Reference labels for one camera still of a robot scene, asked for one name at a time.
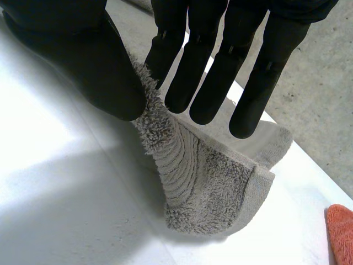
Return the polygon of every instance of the concrete floor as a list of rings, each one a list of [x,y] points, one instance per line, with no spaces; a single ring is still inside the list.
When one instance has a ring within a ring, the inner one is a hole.
[[[236,81],[244,87],[261,47],[260,26]],[[221,43],[221,25],[217,41]],[[293,52],[266,107],[353,198],[353,1],[340,0]]]

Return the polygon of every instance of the white table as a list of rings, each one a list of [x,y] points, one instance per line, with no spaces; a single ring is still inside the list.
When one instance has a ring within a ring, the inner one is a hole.
[[[126,3],[110,5],[134,19]],[[241,91],[234,84],[228,96]],[[204,240],[166,228],[135,129],[89,105],[3,20],[0,95],[1,265],[334,264],[324,211],[353,201],[297,144],[273,168],[253,221],[225,241]]]

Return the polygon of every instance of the orange towel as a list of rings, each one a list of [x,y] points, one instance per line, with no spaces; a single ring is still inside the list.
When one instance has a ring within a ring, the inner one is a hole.
[[[338,265],[353,265],[353,211],[334,204],[327,210],[327,227]]]

